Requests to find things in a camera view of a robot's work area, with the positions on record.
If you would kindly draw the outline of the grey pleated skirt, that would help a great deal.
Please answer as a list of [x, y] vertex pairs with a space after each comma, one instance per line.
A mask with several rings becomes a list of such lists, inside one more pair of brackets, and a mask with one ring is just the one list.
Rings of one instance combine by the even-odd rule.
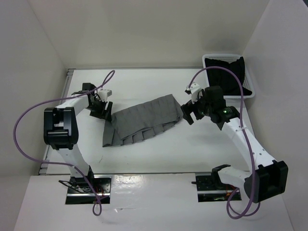
[[183, 119], [180, 104], [172, 94], [141, 103], [111, 115], [103, 131], [103, 147], [122, 146], [148, 140]]

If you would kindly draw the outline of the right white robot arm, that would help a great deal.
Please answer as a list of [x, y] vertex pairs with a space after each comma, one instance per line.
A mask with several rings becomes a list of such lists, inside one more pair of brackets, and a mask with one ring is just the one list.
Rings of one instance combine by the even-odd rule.
[[187, 87], [191, 99], [181, 106], [183, 118], [193, 124], [207, 116], [218, 128], [228, 135], [249, 166], [248, 171], [235, 169], [229, 164], [212, 169], [211, 185], [222, 189], [232, 185], [245, 192], [253, 203], [259, 203], [285, 192], [288, 166], [277, 161], [258, 142], [245, 123], [240, 120], [240, 112], [234, 106], [227, 106], [219, 86], [202, 89], [193, 83]]

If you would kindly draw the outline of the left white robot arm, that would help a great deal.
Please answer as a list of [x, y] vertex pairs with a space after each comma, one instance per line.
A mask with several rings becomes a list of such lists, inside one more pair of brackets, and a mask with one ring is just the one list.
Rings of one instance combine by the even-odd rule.
[[87, 193], [94, 190], [96, 180], [77, 144], [79, 139], [77, 115], [87, 109], [90, 111], [90, 116], [110, 121], [113, 103], [108, 101], [108, 97], [111, 95], [111, 90], [96, 90], [95, 85], [83, 83], [82, 90], [73, 93], [63, 104], [44, 110], [45, 143], [56, 150], [64, 162], [69, 164], [71, 185]]

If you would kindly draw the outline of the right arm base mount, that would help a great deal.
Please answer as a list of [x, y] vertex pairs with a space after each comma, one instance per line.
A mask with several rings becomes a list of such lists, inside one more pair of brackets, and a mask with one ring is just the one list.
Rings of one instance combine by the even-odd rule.
[[216, 185], [211, 173], [196, 174], [191, 184], [196, 186], [198, 202], [226, 202], [235, 190], [232, 185]]

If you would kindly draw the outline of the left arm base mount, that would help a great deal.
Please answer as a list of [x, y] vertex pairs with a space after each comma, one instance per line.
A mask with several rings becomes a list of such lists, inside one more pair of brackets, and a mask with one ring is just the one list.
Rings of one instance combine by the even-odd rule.
[[[67, 188], [66, 193], [66, 205], [84, 205], [93, 204], [96, 197], [88, 186], [88, 184], [82, 179], [80, 183], [70, 178], [70, 180], [58, 180], [60, 184]], [[92, 186], [101, 198], [102, 204], [110, 203], [112, 177], [108, 175], [95, 175], [92, 179]]]

